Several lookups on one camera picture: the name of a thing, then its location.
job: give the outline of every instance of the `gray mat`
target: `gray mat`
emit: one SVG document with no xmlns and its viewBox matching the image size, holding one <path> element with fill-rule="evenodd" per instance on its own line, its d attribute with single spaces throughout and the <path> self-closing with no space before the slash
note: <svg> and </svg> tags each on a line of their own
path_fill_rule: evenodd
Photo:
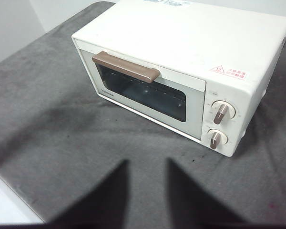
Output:
<svg viewBox="0 0 286 229">
<path fill-rule="evenodd" d="M 0 63 L 0 177 L 49 221 L 127 158 L 127 228 L 169 228 L 171 157 L 248 221 L 286 223 L 286 44 L 227 158 L 96 95 L 71 35 L 110 6 L 91 5 Z"/>
</svg>

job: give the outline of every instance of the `temperature knob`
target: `temperature knob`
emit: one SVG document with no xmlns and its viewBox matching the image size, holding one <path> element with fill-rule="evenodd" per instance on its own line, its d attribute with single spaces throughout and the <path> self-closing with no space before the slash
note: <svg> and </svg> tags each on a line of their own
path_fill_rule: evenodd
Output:
<svg viewBox="0 0 286 229">
<path fill-rule="evenodd" d="M 209 130 L 208 134 L 211 135 L 210 147 L 216 149 L 219 144 L 226 144 L 228 142 L 228 137 L 219 130 Z"/>
<path fill-rule="evenodd" d="M 225 101 L 216 101 L 212 104 L 212 108 L 217 110 L 216 116 L 214 118 L 215 124 L 220 124 L 225 116 L 230 119 L 235 116 L 234 107 Z"/>
</svg>

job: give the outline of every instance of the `brown knob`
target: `brown knob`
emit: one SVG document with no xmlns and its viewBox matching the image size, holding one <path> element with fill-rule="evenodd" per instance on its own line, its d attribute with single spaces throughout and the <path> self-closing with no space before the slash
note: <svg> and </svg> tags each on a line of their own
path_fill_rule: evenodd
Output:
<svg viewBox="0 0 286 229">
<path fill-rule="evenodd" d="M 216 149 L 220 143 L 220 133 L 215 132 L 211 138 L 211 148 Z"/>
<path fill-rule="evenodd" d="M 214 123 L 220 124 L 220 122 L 222 121 L 224 115 L 227 113 L 228 110 L 229 110 L 229 107 L 225 104 L 222 104 L 215 116 Z"/>
</svg>

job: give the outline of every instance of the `red warning sticker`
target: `red warning sticker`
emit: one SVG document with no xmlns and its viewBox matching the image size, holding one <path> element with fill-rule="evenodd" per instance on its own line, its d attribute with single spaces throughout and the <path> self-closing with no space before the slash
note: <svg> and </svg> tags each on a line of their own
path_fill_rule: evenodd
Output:
<svg viewBox="0 0 286 229">
<path fill-rule="evenodd" d="M 215 72 L 215 73 L 219 73 L 219 74 L 223 74 L 223 75 L 227 75 L 227 76 L 231 76 L 240 80 L 244 80 L 246 78 L 246 76 L 248 76 L 248 73 L 243 71 L 243 70 L 239 70 L 239 69 L 233 69 L 233 68 L 223 68 L 222 65 L 219 65 L 217 67 L 211 68 L 210 71 Z"/>
</svg>

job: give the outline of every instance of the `brown handle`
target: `brown handle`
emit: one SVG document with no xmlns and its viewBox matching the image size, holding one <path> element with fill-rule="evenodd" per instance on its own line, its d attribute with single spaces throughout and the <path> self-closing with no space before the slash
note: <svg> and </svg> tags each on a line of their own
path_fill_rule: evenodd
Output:
<svg viewBox="0 0 286 229">
<path fill-rule="evenodd" d="M 146 68 L 111 56 L 106 52 L 100 52 L 93 56 L 92 61 L 147 83 L 152 83 L 160 75 L 160 72 L 157 69 Z"/>
</svg>

